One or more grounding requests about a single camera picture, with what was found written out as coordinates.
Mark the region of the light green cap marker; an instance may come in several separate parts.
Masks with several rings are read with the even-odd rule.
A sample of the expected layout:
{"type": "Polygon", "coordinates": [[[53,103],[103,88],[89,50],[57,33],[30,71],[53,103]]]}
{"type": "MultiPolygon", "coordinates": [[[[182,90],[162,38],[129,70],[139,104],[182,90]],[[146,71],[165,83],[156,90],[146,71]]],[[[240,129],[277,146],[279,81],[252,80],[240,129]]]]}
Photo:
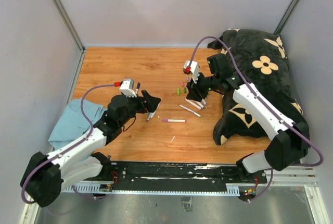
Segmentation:
{"type": "Polygon", "coordinates": [[[199,114],[199,113],[193,111],[192,109],[189,109],[188,107],[186,107],[186,106],[184,106],[184,105],[179,104],[179,107],[181,107],[182,109],[185,109],[186,111],[188,111],[188,112],[190,112],[190,113],[196,115],[197,117],[200,117],[200,118],[202,117],[201,114],[199,114]]]}

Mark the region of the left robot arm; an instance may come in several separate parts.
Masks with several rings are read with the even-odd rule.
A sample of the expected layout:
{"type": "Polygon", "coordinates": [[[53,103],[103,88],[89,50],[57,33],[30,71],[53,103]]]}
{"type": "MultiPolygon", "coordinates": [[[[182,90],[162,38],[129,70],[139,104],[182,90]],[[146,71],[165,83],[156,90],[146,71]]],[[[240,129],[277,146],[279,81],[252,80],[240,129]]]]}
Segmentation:
{"type": "Polygon", "coordinates": [[[102,117],[87,133],[70,144],[43,154],[35,153],[20,182],[21,198],[27,204],[46,207],[66,188],[88,178],[106,180],[111,175],[111,162],[97,149],[108,145],[137,114],[153,113],[161,98],[143,90],[141,96],[114,96],[102,117]]]}

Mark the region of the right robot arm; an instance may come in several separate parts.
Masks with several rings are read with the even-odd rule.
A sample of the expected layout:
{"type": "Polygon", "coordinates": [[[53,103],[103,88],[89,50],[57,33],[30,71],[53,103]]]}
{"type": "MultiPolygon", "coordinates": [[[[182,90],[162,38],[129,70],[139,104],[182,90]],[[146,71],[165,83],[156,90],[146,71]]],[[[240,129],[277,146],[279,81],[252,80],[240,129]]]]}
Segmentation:
{"type": "Polygon", "coordinates": [[[282,171],[296,164],[308,154],[309,144],[305,134],[309,128],[303,122],[294,122],[273,106],[239,70],[232,72],[222,54],[208,57],[211,76],[200,72],[196,61],[187,60],[183,73],[190,75],[187,83],[187,98],[203,100],[209,90],[232,92],[232,98],[240,103],[259,123],[270,139],[266,150],[249,154],[236,163],[236,177],[241,182],[248,182],[258,171],[275,169],[282,171]]]}

